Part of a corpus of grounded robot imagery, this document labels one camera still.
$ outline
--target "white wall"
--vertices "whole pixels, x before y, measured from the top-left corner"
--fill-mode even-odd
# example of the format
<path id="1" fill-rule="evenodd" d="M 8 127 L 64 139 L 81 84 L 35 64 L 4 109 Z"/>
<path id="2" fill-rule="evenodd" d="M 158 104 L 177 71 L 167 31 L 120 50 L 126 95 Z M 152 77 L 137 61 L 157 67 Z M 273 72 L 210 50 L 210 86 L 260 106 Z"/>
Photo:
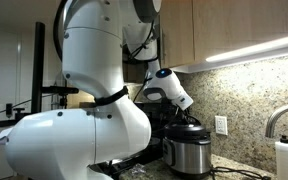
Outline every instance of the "white wall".
<path id="1" fill-rule="evenodd" d="M 34 54 L 34 28 L 32 29 L 31 32 L 23 33 L 0 30 L 0 110 L 5 109 L 6 103 L 14 105 L 31 99 Z M 51 35 L 47 34 L 43 85 L 53 85 L 56 77 L 61 77 L 60 71 L 61 62 L 55 52 Z M 50 99 L 43 99 L 42 111 L 51 109 Z M 26 112 L 30 112 L 30 103 L 27 103 L 26 107 Z M 5 113 L 1 113 L 0 120 L 6 119 Z M 0 178 L 12 174 L 4 157 L 3 146 L 0 146 Z"/>

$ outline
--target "kitchen faucet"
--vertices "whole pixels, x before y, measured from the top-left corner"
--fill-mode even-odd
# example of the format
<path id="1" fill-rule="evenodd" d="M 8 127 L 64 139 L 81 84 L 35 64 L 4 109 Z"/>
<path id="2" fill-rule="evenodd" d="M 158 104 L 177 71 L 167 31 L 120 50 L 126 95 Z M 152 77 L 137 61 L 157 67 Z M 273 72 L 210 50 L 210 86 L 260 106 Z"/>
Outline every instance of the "kitchen faucet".
<path id="1" fill-rule="evenodd" d="M 273 112 L 266 125 L 265 137 L 273 138 L 275 124 L 278 118 L 280 118 L 286 112 L 288 112 L 288 105 L 282 106 Z"/>

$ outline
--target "rice cooker lid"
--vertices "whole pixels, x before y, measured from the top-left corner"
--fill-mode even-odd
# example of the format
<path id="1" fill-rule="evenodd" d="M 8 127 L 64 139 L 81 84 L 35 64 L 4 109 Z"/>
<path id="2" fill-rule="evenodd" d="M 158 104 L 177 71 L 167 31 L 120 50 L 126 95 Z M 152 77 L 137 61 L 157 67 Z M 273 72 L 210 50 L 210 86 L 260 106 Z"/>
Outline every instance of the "rice cooker lid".
<path id="1" fill-rule="evenodd" d="M 175 141 L 209 140 L 210 133 L 200 123 L 174 122 L 165 127 L 165 137 Z"/>

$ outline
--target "black pole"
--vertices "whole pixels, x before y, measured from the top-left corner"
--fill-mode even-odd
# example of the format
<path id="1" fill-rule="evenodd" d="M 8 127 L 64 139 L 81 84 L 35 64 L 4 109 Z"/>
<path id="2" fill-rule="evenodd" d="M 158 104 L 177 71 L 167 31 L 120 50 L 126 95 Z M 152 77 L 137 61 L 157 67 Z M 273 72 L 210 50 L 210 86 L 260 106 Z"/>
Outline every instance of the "black pole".
<path id="1" fill-rule="evenodd" d="M 36 22 L 35 23 L 33 82 L 32 82 L 32 102 L 31 102 L 32 114 L 41 112 L 41 109 L 42 109 L 44 44 L 45 44 L 45 25 L 41 22 Z"/>

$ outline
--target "ceiling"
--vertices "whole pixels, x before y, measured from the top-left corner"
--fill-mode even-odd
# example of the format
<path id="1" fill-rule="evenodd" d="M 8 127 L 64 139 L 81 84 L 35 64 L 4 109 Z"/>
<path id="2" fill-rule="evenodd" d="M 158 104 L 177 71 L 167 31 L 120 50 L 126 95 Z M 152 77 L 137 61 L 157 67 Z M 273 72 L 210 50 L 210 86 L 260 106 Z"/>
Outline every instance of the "ceiling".
<path id="1" fill-rule="evenodd" d="M 51 32 L 59 3 L 60 0 L 0 0 L 0 29 L 32 31 L 35 22 L 40 21 Z"/>

